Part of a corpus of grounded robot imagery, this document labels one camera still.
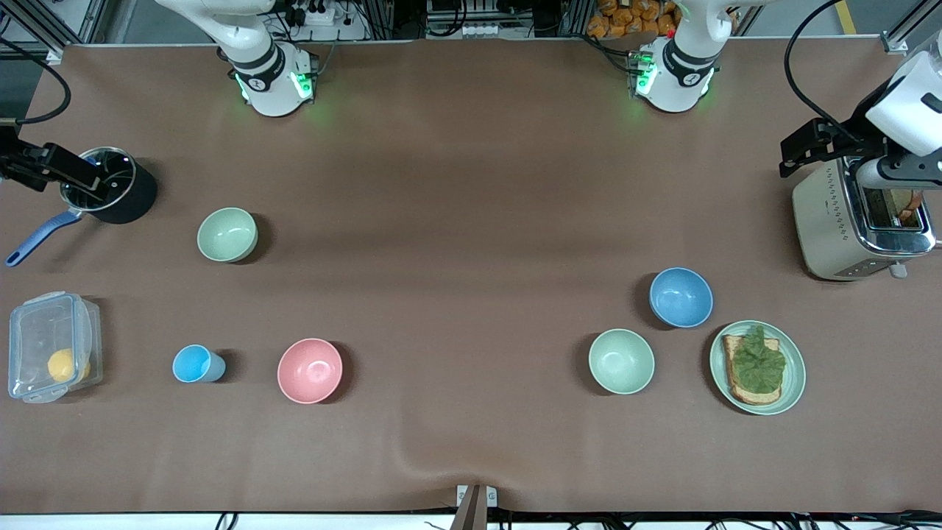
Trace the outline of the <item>green lettuce leaf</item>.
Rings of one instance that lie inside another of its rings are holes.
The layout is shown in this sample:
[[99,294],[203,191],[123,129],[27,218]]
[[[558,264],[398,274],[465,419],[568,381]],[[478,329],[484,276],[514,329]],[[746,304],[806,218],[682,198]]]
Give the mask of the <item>green lettuce leaf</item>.
[[768,338],[762,325],[755,325],[742,336],[726,336],[724,341],[734,389],[750,395],[773,395],[780,390],[786,358],[777,339]]

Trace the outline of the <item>beige metal toaster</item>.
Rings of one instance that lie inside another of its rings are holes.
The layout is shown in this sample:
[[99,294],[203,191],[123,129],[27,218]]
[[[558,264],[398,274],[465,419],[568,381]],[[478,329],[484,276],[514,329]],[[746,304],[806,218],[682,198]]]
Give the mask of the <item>beige metal toaster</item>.
[[828,161],[792,191],[792,205],[805,267],[817,278],[856,281],[886,269],[905,278],[906,264],[942,250],[924,198],[916,226],[901,226],[891,190],[857,184],[861,158]]

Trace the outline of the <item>clear plastic lidded container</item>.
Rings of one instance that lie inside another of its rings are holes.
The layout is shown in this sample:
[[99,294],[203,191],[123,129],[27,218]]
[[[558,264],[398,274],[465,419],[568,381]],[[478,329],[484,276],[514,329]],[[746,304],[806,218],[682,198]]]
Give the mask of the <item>clear plastic lidded container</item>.
[[[56,383],[50,355],[71,348],[90,356],[91,375],[77,384]],[[10,316],[9,395],[30,405],[51,403],[103,379],[100,310],[75,293],[54,291],[17,306]]]

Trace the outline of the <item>blue bowl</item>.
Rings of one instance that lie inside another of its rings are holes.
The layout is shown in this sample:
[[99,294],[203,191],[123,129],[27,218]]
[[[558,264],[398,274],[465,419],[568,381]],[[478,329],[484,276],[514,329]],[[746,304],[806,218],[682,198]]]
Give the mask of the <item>blue bowl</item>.
[[715,301],[709,283],[693,269],[672,267],[655,275],[650,308],[660,322],[673,328],[697,328],[711,316]]

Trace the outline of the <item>bag of orange snacks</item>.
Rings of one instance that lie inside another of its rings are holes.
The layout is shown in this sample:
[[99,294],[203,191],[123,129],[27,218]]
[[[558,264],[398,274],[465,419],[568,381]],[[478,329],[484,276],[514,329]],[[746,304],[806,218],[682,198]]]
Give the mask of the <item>bag of orange snacks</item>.
[[595,13],[589,18],[586,33],[595,39],[617,39],[641,32],[672,37],[682,15],[672,0],[595,0]]

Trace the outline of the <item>dark toast slice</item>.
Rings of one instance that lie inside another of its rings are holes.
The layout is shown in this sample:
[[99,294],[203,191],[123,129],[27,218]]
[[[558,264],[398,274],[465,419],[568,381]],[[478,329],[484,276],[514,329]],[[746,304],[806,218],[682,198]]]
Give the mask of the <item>dark toast slice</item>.
[[916,211],[923,202],[923,191],[919,190],[891,190],[894,202],[895,217],[901,226],[916,226],[918,219]]

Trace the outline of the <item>light green bowl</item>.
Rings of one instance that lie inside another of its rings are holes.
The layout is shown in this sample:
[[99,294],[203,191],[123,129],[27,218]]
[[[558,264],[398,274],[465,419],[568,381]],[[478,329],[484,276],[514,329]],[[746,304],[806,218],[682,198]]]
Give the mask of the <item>light green bowl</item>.
[[613,395],[635,395],[655,375],[655,353],[639,334],[610,329],[596,336],[589,347],[589,370],[596,382]]
[[242,261],[258,241],[255,218],[245,209],[229,207],[208,215],[197,231],[199,252],[209,261]]

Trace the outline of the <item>light green plate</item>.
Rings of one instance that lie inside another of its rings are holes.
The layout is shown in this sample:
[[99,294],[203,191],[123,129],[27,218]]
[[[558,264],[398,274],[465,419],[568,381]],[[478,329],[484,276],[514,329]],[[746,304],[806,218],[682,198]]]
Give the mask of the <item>light green plate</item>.
[[[726,334],[738,336],[745,335],[755,325],[762,325],[768,338],[778,340],[779,349],[782,353],[784,353],[786,358],[786,369],[782,386],[782,396],[779,400],[777,400],[777,402],[772,403],[771,405],[751,406],[746,405],[746,403],[739,402],[738,400],[734,399],[732,393],[730,392],[730,386],[727,380],[726,355],[724,355],[723,345],[721,344],[721,337]],[[734,322],[730,323],[730,325],[727,325],[726,328],[721,330],[710,346],[709,369],[717,388],[720,390],[721,395],[726,397],[731,405],[737,407],[737,409],[743,410],[744,412],[758,416],[773,416],[781,414],[788,409],[791,409],[791,407],[794,407],[798,403],[798,399],[803,396],[805,383],[807,382],[807,373],[805,372],[804,359],[800,351],[798,351],[798,347],[794,341],[790,338],[790,336],[785,334],[779,328],[775,328],[775,326],[771,325],[770,323],[761,321]]]

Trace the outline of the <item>blue cup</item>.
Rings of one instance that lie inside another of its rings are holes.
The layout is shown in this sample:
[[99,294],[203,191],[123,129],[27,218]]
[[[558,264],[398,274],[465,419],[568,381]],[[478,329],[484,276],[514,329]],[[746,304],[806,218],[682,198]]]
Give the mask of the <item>blue cup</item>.
[[199,344],[186,346],[176,353],[171,367],[174,377],[185,384],[219,381],[226,368],[222,356]]

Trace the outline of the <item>brown table cloth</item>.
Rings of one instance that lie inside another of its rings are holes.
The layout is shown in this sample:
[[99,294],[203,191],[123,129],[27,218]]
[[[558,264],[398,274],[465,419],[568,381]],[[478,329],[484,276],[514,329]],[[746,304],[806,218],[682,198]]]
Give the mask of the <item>brown table cloth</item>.
[[[732,41],[709,93],[667,115],[580,41],[339,45],[316,103],[243,104],[211,47],[75,47],[64,114],[28,141],[115,146],[160,194],[2,261],[62,205],[0,185],[0,513],[440,509],[458,485],[514,511],[942,512],[942,252],[818,282],[779,144],[810,117],[780,40]],[[202,221],[252,214],[242,261]],[[697,328],[652,312],[693,269]],[[50,292],[100,310],[103,379],[10,397],[10,316]],[[758,416],[721,395],[710,346],[761,321],[804,359],[803,396]],[[593,339],[641,335],[635,395],[592,377]],[[280,391],[302,339],[339,349],[330,398]],[[219,381],[172,373],[189,345]]]

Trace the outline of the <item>yellow lemon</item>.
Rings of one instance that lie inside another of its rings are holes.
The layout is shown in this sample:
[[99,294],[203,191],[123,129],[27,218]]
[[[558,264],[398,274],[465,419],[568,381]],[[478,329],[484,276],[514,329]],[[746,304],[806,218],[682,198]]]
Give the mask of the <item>yellow lemon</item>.
[[91,375],[90,356],[71,348],[57,350],[47,361],[47,370],[56,383],[77,384]]

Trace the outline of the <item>brown bread slice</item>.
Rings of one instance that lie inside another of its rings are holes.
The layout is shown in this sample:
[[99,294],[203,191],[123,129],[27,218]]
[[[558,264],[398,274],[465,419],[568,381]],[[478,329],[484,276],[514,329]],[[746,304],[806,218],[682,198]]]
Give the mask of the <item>brown bread slice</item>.
[[749,392],[744,392],[743,390],[734,389],[734,386],[732,385],[732,382],[731,382],[731,378],[728,375],[728,355],[726,352],[726,342],[724,341],[726,336],[729,336],[729,335],[730,334],[726,334],[721,337],[721,344],[723,345],[724,355],[726,355],[727,380],[730,386],[730,392],[732,393],[734,399],[738,400],[741,403],[746,403],[746,405],[751,405],[751,406],[771,405],[772,403],[777,402],[777,400],[779,400],[782,396],[782,387],[780,388],[780,390],[777,390],[777,392],[775,392],[773,395],[750,395]]

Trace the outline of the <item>pink bowl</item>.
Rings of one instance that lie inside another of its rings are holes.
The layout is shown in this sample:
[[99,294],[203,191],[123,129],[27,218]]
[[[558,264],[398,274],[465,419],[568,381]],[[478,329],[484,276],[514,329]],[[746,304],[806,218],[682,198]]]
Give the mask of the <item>pink bowl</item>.
[[342,376],[339,349],[318,338],[295,342],[282,354],[277,369],[280,391],[300,405],[315,405],[330,398]]

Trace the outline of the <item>glass pot lid blue knob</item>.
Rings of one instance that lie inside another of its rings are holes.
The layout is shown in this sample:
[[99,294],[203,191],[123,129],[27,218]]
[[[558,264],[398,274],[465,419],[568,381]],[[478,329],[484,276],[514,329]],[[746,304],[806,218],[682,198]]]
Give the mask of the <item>glass pot lid blue knob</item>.
[[61,184],[60,196],[72,208],[101,211],[117,205],[131,192],[137,179],[137,163],[130,155],[121,149],[99,147],[85,151],[79,157],[99,171],[98,195],[89,194],[77,185]]

